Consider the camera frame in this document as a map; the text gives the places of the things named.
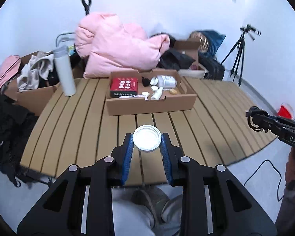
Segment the white thermos bottle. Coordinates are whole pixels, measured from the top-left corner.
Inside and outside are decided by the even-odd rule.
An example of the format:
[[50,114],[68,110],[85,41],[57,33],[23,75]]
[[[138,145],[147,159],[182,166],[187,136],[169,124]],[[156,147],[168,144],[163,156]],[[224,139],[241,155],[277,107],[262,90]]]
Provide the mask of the white thermos bottle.
[[54,62],[60,80],[63,93],[70,97],[76,93],[76,85],[72,74],[69,51],[66,46],[57,47],[53,50]]

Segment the white round jar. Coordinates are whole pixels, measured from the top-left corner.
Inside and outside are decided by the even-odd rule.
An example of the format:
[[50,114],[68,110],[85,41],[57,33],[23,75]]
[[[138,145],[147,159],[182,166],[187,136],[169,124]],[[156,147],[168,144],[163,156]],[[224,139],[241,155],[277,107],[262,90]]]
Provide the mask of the white round jar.
[[135,147],[142,152],[153,152],[161,143],[161,132],[152,125],[142,125],[133,134]]

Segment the red bucket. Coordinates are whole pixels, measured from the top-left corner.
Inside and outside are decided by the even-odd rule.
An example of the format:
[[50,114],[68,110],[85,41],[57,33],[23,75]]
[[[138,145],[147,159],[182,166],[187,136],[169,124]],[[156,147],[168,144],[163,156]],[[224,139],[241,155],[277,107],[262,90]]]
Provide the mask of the red bucket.
[[293,108],[287,103],[282,103],[277,112],[277,116],[284,117],[287,119],[293,119],[293,114]]

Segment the black jacket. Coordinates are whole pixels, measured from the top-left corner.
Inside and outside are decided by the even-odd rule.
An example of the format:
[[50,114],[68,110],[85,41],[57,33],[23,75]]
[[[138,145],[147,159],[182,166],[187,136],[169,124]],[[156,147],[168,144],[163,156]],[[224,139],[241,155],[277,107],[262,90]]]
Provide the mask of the black jacket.
[[176,49],[169,49],[161,56],[157,68],[179,71],[180,69],[189,69],[194,62],[192,57],[178,52]]

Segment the cardboard box behind table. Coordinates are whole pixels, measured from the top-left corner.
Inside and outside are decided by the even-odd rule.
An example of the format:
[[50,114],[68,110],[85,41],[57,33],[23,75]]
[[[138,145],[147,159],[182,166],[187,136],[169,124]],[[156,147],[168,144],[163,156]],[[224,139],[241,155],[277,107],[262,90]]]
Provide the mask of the cardboard box behind table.
[[201,70],[204,71],[204,67],[199,63],[198,60],[198,44],[192,40],[177,40],[174,44],[173,49],[176,49],[178,52],[186,54],[192,57],[195,62],[185,70]]

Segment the woven rattan basket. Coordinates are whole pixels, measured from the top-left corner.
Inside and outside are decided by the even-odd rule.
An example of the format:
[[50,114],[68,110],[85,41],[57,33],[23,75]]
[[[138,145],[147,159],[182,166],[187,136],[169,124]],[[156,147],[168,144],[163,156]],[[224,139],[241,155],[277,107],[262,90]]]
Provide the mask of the woven rattan basket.
[[189,39],[195,41],[198,44],[198,51],[206,53],[209,49],[208,38],[200,31],[191,32]]

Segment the blue cloth bag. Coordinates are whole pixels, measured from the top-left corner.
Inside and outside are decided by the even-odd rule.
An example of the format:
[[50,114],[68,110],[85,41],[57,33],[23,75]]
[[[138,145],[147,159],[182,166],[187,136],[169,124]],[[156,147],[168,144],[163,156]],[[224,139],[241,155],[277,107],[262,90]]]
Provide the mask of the blue cloth bag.
[[220,34],[214,30],[202,30],[200,31],[208,40],[208,50],[203,53],[204,56],[214,58],[219,47],[222,45],[226,38],[226,35]]

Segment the white squeeze bottle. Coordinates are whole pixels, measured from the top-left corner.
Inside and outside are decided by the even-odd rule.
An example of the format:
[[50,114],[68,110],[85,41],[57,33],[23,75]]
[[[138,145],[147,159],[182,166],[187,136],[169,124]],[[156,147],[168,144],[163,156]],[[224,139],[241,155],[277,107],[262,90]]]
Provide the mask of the white squeeze bottle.
[[159,100],[163,93],[163,87],[158,88],[153,95],[151,96],[151,100]]

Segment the large cardboard box left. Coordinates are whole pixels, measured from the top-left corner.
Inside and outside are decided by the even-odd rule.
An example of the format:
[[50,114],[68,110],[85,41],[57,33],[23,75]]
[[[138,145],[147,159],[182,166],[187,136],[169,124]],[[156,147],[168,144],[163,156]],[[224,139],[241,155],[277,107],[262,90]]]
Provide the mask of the large cardboard box left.
[[[33,55],[37,54],[38,52],[34,52],[21,57],[21,65],[25,65],[26,63],[28,63],[30,58]],[[82,62],[77,64],[72,69],[73,78],[82,78],[83,68],[81,63]],[[44,84],[46,84],[45,87],[19,92],[17,88],[17,81],[15,78],[10,81],[6,89],[3,91],[3,94],[11,98],[14,103],[27,108],[32,113],[35,113],[35,115],[39,116],[44,110],[49,100],[51,99],[52,95],[60,87],[60,83],[57,83],[55,85],[49,85],[49,83],[44,82]]]

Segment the small wooden block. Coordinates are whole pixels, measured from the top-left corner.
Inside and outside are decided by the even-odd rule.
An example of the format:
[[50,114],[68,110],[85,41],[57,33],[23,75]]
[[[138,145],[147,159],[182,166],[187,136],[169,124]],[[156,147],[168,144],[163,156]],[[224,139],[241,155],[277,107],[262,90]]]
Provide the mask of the small wooden block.
[[169,92],[170,92],[170,94],[172,94],[172,95],[176,95],[176,94],[178,94],[178,91],[177,91],[176,89],[174,89],[174,88],[170,89]]

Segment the grey shoe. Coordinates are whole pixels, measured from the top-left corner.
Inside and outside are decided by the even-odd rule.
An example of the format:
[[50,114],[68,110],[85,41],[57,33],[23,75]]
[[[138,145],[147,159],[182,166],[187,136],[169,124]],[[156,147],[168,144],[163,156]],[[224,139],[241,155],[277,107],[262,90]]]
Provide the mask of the grey shoe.
[[140,188],[132,194],[131,201],[136,205],[145,206],[151,213],[154,224],[163,223],[162,211],[169,201],[168,196],[158,187]]

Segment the pink duvet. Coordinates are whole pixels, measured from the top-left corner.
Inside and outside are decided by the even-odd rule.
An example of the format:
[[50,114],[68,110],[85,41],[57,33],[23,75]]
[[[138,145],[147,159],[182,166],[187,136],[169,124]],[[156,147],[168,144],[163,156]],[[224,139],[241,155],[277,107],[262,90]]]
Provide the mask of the pink duvet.
[[115,13],[91,12],[78,23],[75,35],[76,52],[87,60],[85,79],[116,71],[150,71],[170,47],[167,34],[148,37],[139,24],[123,24]]

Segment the pink white flat packet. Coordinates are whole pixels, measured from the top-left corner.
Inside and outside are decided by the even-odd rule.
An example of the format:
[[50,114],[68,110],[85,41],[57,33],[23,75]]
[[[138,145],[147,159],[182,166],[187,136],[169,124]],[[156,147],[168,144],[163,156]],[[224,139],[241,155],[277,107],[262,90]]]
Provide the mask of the pink white flat packet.
[[128,99],[128,98],[145,98],[144,95],[129,95],[129,96],[119,96],[120,99]]

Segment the black clothes pile left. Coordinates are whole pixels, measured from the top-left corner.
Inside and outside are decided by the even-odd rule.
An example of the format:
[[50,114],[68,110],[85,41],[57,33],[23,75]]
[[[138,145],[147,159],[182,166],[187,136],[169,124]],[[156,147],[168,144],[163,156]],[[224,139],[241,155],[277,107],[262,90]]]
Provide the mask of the black clothes pile left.
[[0,171],[15,187],[30,182],[20,162],[38,116],[0,95]]

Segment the beige crumpled clothes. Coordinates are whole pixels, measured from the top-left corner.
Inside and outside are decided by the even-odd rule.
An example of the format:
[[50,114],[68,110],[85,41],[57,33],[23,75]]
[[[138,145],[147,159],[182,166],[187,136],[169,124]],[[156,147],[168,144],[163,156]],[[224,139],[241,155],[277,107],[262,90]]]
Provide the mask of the beige crumpled clothes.
[[18,91],[38,89],[40,79],[47,80],[49,73],[53,70],[54,54],[52,52],[39,51],[37,55],[32,55],[17,77]]

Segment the large white pill jar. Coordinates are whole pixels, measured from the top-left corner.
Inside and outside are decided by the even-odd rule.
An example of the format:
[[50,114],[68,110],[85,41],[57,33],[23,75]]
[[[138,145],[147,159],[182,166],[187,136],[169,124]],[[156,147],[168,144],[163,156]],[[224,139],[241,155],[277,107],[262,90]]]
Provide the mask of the large white pill jar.
[[177,81],[173,76],[158,75],[150,80],[151,86],[162,87],[164,89],[174,89],[177,85]]

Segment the red box white characters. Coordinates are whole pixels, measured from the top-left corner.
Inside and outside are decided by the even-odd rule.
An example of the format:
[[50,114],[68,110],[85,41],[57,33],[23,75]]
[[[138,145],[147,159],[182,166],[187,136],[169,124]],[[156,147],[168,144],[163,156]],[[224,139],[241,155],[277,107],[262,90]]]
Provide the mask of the red box white characters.
[[137,78],[113,78],[110,85],[110,97],[119,98],[121,96],[133,96],[138,93]]

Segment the white round lid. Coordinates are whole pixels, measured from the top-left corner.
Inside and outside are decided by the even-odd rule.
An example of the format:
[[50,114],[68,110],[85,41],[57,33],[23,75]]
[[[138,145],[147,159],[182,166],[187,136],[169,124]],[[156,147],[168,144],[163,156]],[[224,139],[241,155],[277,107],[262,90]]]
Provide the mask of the white round lid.
[[151,86],[152,91],[157,91],[158,90],[158,86]]

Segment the metal folding chair frame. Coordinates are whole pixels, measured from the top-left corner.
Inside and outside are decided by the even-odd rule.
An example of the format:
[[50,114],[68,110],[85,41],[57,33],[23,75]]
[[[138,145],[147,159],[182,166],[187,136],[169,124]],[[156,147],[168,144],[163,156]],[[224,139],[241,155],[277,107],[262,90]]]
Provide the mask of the metal folding chair frame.
[[63,32],[56,37],[55,47],[74,46],[75,37],[75,32]]

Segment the small black object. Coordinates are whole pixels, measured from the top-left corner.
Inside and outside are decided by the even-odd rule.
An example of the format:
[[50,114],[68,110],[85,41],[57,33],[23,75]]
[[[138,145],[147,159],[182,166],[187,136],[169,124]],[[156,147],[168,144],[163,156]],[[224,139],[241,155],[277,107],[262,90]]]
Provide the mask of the small black object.
[[148,78],[142,77],[142,85],[144,87],[149,87],[150,86],[150,80]]

